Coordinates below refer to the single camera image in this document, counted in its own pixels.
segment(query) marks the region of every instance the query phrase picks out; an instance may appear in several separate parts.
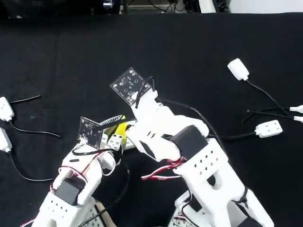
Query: circuit board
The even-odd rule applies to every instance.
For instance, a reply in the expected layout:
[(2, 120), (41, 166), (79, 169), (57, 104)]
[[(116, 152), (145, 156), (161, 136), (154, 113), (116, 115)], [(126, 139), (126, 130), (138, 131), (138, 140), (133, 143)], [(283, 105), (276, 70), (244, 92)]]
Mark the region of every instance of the circuit board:
[[(140, 91), (144, 82), (144, 79), (133, 68), (129, 68), (110, 86), (131, 106), (135, 103), (136, 94)], [(151, 86), (146, 84), (142, 89), (141, 95), (144, 95), (150, 88)]]
[(81, 117), (78, 140), (86, 140), (87, 144), (95, 149), (100, 148), (103, 131), (93, 131), (93, 128), (99, 127), (100, 124), (88, 118)]

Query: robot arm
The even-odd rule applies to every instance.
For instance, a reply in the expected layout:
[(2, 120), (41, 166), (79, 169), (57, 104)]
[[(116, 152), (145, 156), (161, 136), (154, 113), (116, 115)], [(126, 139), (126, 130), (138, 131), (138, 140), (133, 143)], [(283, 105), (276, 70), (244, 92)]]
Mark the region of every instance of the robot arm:
[[(209, 129), (201, 120), (175, 115), (167, 106), (156, 102), (157, 91), (134, 69), (126, 71), (111, 87), (130, 105), (137, 119), (126, 131), (131, 141), (126, 145), (134, 145), (156, 161), (185, 160), (174, 172), (185, 180), (188, 191), (176, 200), (176, 211), (169, 227), (245, 227), (251, 221), (252, 227), (274, 226), (256, 196), (243, 185), (228, 163), (216, 139), (207, 138)], [(97, 213), (91, 195), (101, 182), (102, 169), (113, 170), (115, 159), (111, 153), (79, 156), (75, 151), (119, 150), (126, 138), (114, 134), (108, 140), (103, 131), (94, 134), (90, 130), (86, 134), (85, 129), (94, 122), (86, 121), (84, 125), (80, 131), (86, 135), (85, 143), (78, 144), (63, 160), (33, 227), (76, 227)], [(213, 185), (207, 181), (210, 177), (215, 179)], [(100, 218), (95, 221), (87, 226), (103, 226)]]
[[(101, 149), (111, 148), (118, 151), (122, 141), (122, 135), (113, 134), (108, 143), (101, 144)], [(65, 157), (59, 168), (59, 175), (51, 185), (32, 227), (76, 227), (98, 213), (92, 194), (105, 175), (103, 169), (113, 171), (116, 161), (111, 152), (74, 155), (75, 152), (94, 153), (97, 149), (86, 143), (79, 143)], [(103, 227), (103, 223), (97, 217), (87, 226)]]
[[(113, 89), (122, 98), (121, 90), (115, 84), (123, 87), (125, 78), (128, 84), (132, 84), (132, 77), (140, 76), (129, 69), (113, 84)], [(132, 90), (128, 95), (136, 98), (136, 92)], [(273, 227), (273, 221), (253, 192), (238, 178), (216, 139), (207, 139), (208, 127), (201, 120), (174, 115), (167, 106), (155, 101), (157, 95), (157, 91), (149, 89), (136, 105), (126, 98), (138, 120), (126, 134), (140, 152), (156, 161), (185, 158), (186, 162), (174, 172), (185, 180), (189, 193), (200, 205), (194, 212), (194, 221), (189, 223), (199, 227), (245, 227), (248, 224)], [(211, 176), (215, 179), (213, 185), (207, 181)], [(245, 209), (248, 217), (236, 204)], [(176, 214), (191, 220), (185, 214), (186, 209), (190, 210), (190, 204), (185, 207), (181, 203), (176, 207)]]

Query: black tablecloth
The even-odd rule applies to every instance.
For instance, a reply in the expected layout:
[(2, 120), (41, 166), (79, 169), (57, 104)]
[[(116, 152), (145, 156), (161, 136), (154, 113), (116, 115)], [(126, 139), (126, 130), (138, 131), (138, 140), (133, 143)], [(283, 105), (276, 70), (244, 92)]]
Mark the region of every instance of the black tablecloth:
[[(127, 68), (154, 76), (160, 96), (199, 109), (221, 135), (251, 132), (273, 117), (241, 120), (247, 109), (273, 103), (227, 64), (239, 57), (250, 81), (283, 106), (302, 99), (303, 14), (281, 15), (137, 15), (48, 18), (9, 21), (0, 26), (0, 95), (8, 100), (42, 95), (14, 105), (15, 124), (48, 130), (62, 139), (24, 134), (0, 122), (13, 143), (19, 166), (36, 178), (57, 176), (62, 159), (76, 143), (80, 116), (95, 121), (126, 114), (130, 107), (109, 84)], [(197, 117), (173, 107), (177, 114)], [(277, 227), (302, 226), (301, 142), (303, 125), (281, 119), (281, 135), (225, 143), (230, 162), (254, 191)], [(110, 215), (118, 226), (165, 225), (174, 200), (185, 191), (182, 180), (140, 180), (163, 163), (136, 150), (128, 152), (132, 175), (123, 200)], [(102, 180), (95, 198), (105, 206), (121, 192), (123, 166)], [(17, 227), (34, 218), (49, 183), (20, 178), (9, 156), (0, 154), (1, 226)]]

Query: yellow object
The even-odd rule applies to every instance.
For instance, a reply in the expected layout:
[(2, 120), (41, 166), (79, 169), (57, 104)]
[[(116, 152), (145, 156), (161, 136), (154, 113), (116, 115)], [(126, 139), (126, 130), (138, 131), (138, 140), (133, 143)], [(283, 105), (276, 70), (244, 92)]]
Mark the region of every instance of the yellow object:
[(115, 131), (115, 134), (123, 136), (123, 145), (126, 144), (126, 134), (125, 134), (126, 127), (127, 127), (127, 123), (119, 124), (118, 128)]

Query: white electrical plug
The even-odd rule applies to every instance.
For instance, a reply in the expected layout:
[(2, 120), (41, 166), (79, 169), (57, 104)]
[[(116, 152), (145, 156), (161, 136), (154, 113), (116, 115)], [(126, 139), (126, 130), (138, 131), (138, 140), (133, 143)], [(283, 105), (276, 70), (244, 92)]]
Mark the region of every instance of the white electrical plug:
[(6, 122), (12, 120), (15, 116), (8, 100), (5, 97), (0, 98), (0, 119)]
[(260, 138), (276, 136), (283, 132), (283, 129), (278, 120), (265, 122), (256, 127), (255, 133)]
[(5, 130), (0, 128), (0, 150), (9, 153), (12, 149), (11, 142)]
[(250, 74), (250, 72), (248, 72), (247, 68), (241, 62), (241, 60), (239, 58), (231, 61), (227, 65), (227, 67), (232, 72), (234, 77), (237, 78), (237, 80), (247, 80), (248, 79), (248, 75)]
[(294, 121), (302, 122), (303, 123), (303, 117), (294, 116)]
[(303, 114), (303, 105), (296, 106), (296, 107), (290, 107), (289, 110)]

